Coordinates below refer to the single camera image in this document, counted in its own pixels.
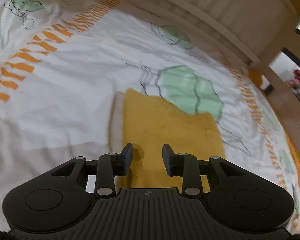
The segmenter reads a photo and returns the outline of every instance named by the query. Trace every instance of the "orange striped pattern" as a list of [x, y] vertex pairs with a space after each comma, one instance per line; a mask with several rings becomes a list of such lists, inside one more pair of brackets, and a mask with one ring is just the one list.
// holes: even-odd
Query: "orange striped pattern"
[[[14, 73], [14, 69], [25, 74], [32, 73], [34, 71], [33, 64], [42, 62], [40, 55], [42, 57], [42, 55], [57, 51], [55, 45], [64, 43], [66, 39], [71, 38], [73, 30], [78, 32], [87, 31], [120, 2], [121, 0], [100, 0], [72, 19], [63, 21], [63, 24], [54, 24], [38, 35], [33, 36], [32, 40], [27, 43], [29, 48], [21, 48], [11, 57], [14, 61], [5, 62], [5, 66], [0, 67], [0, 86], [2, 89], [5, 91], [9, 89], [16, 90], [18, 88], [17, 82], [22, 82], [26, 76]], [[43, 50], [33, 49], [34, 45], [40, 46]], [[0, 89], [0, 100], [7, 102], [9, 99], [10, 96]]]
[[232, 76], [236, 79], [236, 84], [240, 88], [241, 94], [244, 97], [250, 109], [251, 117], [255, 122], [259, 124], [260, 133], [265, 136], [266, 147], [268, 149], [268, 153], [271, 159], [271, 164], [274, 167], [274, 169], [277, 171], [277, 178], [278, 178], [277, 184], [283, 187], [284, 189], [287, 189], [286, 182], [284, 181], [283, 173], [281, 171], [281, 167], [277, 162], [278, 157], [273, 152], [274, 148], [271, 144], [269, 133], [267, 132], [267, 129], [262, 122], [262, 112], [258, 106], [257, 101], [255, 100], [252, 90], [244, 84], [241, 74], [237, 70], [232, 68], [230, 61], [226, 57], [222, 56], [221, 62], [223, 63], [224, 66], [226, 66], [229, 69]]

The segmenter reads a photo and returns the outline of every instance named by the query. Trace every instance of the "white bed sheet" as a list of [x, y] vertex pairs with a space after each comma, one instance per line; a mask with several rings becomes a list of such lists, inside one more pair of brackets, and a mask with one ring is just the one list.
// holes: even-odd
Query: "white bed sheet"
[[[133, 88], [162, 96], [189, 114], [210, 112], [218, 122], [229, 161], [276, 184], [284, 179], [281, 186], [294, 197], [295, 213], [299, 213], [298, 226], [290, 223], [287, 229], [300, 232], [298, 176], [284, 130], [263, 95], [238, 73], [253, 93], [269, 136], [260, 132], [238, 80], [215, 60], [221, 56], [216, 49], [205, 42], [201, 44], [206, 53], [193, 48], [195, 37], [183, 36], [184, 32], [173, 24], [124, 2], [86, 32], [70, 30], [72, 36], [67, 37], [50, 25], [65, 25], [63, 20], [98, 0], [35, 1], [44, 8], [25, 12], [28, 19], [34, 20], [31, 27], [25, 28], [24, 17], [14, 15], [0, 0], [0, 67], [8, 69], [6, 61], [28, 64], [25, 59], [11, 59], [20, 49], [29, 50], [27, 54], [38, 60], [31, 62], [33, 73], [10, 68], [26, 77], [22, 82], [0, 76], [18, 84], [16, 90], [0, 84], [0, 92], [10, 97], [7, 102], [0, 100], [0, 230], [9, 230], [1, 206], [12, 188], [75, 156], [91, 160], [119, 150], [120, 120], [117, 125], [109, 125], [113, 102], [116, 94]], [[42, 33], [46, 28], [64, 42], [48, 40]], [[171, 33], [182, 39], [175, 40]], [[28, 44], [34, 35], [57, 50], [47, 55], [38, 52], [42, 52], [40, 46]], [[198, 78], [200, 88], [196, 89], [202, 102], [210, 104], [208, 108], [204, 104], [196, 106], [189, 75]], [[267, 140], [271, 140], [283, 178], [274, 168]]]

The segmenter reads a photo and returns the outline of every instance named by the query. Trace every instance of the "wooden headboard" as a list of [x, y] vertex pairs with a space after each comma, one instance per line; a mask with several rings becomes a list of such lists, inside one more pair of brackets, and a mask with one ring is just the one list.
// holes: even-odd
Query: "wooden headboard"
[[214, 44], [235, 65], [264, 75], [283, 126], [300, 152], [300, 103], [269, 64], [283, 47], [300, 58], [300, 17], [290, 0], [127, 0]]

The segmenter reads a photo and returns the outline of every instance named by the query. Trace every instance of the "bed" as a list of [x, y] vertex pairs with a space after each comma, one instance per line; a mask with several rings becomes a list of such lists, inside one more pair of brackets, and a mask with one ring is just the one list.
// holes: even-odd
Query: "bed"
[[[285, 188], [295, 201], [287, 230], [299, 233], [300, 105], [292, 113], [298, 100], [268, 65], [298, 39], [300, 17], [289, 0], [258, 1], [0, 0], [0, 230], [12, 188], [78, 155], [132, 142], [128, 186], [152, 185], [138, 171], [162, 176], [151, 149], [165, 138]], [[251, 70], [278, 92], [277, 114]]]

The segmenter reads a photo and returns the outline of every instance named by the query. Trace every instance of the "black object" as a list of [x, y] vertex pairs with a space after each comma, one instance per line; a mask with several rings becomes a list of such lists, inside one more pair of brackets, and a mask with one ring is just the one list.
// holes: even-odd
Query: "black object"
[[[133, 156], [127, 144], [120, 154], [98, 161], [76, 157], [10, 191], [3, 213], [16, 239], [278, 239], [294, 210], [283, 188], [220, 157], [197, 160], [162, 149], [167, 174], [183, 177], [177, 188], [122, 188]], [[85, 191], [96, 174], [95, 193]], [[204, 193], [201, 175], [211, 192]]]

